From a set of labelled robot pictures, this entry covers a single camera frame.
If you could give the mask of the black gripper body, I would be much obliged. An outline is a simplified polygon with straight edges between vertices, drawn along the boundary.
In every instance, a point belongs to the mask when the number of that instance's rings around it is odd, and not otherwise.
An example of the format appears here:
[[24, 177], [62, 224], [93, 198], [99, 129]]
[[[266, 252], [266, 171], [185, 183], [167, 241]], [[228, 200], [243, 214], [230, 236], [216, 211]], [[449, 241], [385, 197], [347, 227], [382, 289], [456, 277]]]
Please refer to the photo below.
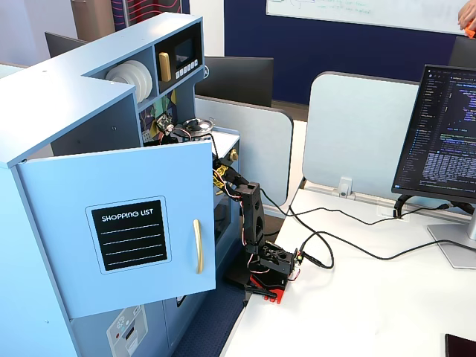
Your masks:
[[190, 133], [182, 128], [175, 128], [170, 134], [163, 136], [163, 144], [180, 144], [191, 141]]

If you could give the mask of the person hand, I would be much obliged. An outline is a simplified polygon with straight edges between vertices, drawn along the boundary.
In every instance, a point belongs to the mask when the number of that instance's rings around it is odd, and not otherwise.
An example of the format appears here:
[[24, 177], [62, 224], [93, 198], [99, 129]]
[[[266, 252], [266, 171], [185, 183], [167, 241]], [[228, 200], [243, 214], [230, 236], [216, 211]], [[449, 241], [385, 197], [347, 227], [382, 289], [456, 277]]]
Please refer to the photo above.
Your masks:
[[467, 1], [458, 12], [458, 25], [461, 30], [475, 31], [476, 0]]

